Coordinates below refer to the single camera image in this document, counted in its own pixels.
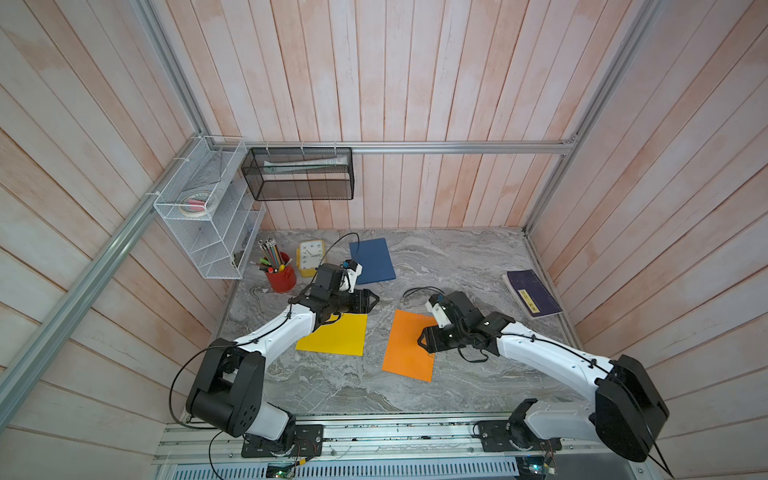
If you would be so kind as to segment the yellow paper document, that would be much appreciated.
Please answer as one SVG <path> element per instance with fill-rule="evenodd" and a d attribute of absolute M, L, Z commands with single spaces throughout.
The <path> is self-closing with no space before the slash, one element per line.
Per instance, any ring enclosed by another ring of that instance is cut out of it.
<path fill-rule="evenodd" d="M 364 352 L 367 314 L 343 313 L 296 344 L 297 351 L 357 356 Z"/>

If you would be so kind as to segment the tape roll in shelf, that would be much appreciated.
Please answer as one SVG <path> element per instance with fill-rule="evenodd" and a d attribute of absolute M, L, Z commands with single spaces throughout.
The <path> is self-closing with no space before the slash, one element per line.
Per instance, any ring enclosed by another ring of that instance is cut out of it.
<path fill-rule="evenodd" d="M 200 190 L 190 193 L 178 207 L 179 212 L 186 218 L 202 218 L 212 215 L 219 204 L 218 197 L 210 190 Z"/>

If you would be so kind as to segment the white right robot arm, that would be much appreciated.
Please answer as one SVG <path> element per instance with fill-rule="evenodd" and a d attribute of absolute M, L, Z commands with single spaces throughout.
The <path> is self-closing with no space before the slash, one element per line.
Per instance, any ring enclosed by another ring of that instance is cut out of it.
<path fill-rule="evenodd" d="M 473 347 L 532 367 L 582 397 L 580 403 L 522 401 L 503 421 L 481 421 L 477 435 L 487 451 L 531 451 L 547 442 L 600 442 L 613 453 L 643 462 L 651 455 L 670 412 L 643 365 L 627 355 L 617 360 L 591 355 L 534 332 L 493 312 L 467 321 L 450 319 L 426 327 L 418 345 L 429 353 Z"/>

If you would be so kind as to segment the blue paper document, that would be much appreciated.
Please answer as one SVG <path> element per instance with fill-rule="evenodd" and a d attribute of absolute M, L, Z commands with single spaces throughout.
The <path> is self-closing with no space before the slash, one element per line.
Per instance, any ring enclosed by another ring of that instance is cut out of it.
<path fill-rule="evenodd" d="M 358 285 L 396 279 L 388 244 L 384 238 L 352 242 L 349 248 L 351 259 L 363 267 L 357 279 Z"/>

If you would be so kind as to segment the dark purple book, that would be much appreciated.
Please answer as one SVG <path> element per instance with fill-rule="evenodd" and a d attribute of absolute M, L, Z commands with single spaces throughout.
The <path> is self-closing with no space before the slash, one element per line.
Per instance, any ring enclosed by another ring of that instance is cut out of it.
<path fill-rule="evenodd" d="M 507 271 L 501 279 L 529 319 L 547 318 L 563 312 L 534 270 Z"/>

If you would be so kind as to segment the yellow desk clock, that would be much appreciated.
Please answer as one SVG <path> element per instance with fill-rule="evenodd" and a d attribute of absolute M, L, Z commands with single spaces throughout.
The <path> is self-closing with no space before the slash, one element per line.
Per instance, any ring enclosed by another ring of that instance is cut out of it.
<path fill-rule="evenodd" d="M 317 268 L 322 264 L 325 254 L 326 245 L 322 239 L 300 242 L 296 252 L 296 262 L 300 275 L 304 278 L 313 277 Z"/>

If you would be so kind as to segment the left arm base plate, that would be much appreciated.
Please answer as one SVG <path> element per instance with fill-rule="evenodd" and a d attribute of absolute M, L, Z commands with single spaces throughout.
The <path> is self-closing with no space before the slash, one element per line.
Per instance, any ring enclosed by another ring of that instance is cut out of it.
<path fill-rule="evenodd" d="M 296 424 L 295 421 L 289 421 L 285 431 L 277 440 L 245 434 L 241 456 L 243 458 L 310 460 L 322 453 L 323 439 L 322 424 Z"/>

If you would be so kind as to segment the orange paper document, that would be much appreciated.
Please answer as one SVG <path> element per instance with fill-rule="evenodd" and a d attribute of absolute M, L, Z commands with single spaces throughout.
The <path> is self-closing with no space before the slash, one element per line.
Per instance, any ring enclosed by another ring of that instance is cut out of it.
<path fill-rule="evenodd" d="M 418 344 L 418 339 L 425 328 L 436 325 L 431 316 L 396 310 L 382 370 L 431 382 L 435 357 Z"/>

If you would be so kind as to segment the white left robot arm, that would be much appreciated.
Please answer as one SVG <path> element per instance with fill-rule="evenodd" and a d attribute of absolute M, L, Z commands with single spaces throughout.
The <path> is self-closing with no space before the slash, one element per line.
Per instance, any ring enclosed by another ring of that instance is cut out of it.
<path fill-rule="evenodd" d="M 205 349 L 186 411 L 232 437 L 283 438 L 291 415 L 263 400 L 266 370 L 299 340 L 336 323 L 342 314 L 371 312 L 379 297 L 356 287 L 362 272 L 363 266 L 351 259 L 324 263 L 273 320 L 234 341 L 213 341 Z"/>

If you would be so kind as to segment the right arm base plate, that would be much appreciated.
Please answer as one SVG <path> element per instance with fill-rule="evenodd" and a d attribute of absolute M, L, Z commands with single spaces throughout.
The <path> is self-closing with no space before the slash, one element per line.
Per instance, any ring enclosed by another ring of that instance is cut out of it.
<path fill-rule="evenodd" d="M 525 423 L 528 410 L 537 402 L 535 398 L 525 399 L 505 420 L 477 422 L 473 427 L 472 437 L 481 441 L 484 452 L 560 451 L 560 438 L 537 437 Z"/>

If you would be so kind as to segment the red metal pencil cup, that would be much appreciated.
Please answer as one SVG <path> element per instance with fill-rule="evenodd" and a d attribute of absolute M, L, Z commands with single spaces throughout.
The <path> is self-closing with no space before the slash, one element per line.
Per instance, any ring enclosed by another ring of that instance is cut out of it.
<path fill-rule="evenodd" d="M 285 252 L 281 252 L 280 256 L 284 264 L 280 267 L 268 267 L 265 274 L 274 292 L 287 293 L 295 287 L 297 278 L 291 257 Z"/>

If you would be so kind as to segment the aluminium front rail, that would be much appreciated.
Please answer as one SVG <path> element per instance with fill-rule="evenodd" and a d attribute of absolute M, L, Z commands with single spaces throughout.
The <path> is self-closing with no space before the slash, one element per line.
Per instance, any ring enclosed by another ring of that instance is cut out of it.
<path fill-rule="evenodd" d="M 504 420 L 506 413 L 424 413 L 300 416 L 299 425 L 324 428 L 321 461 L 486 457 L 476 423 Z M 155 465 L 240 463 L 244 440 L 212 430 L 169 426 Z"/>

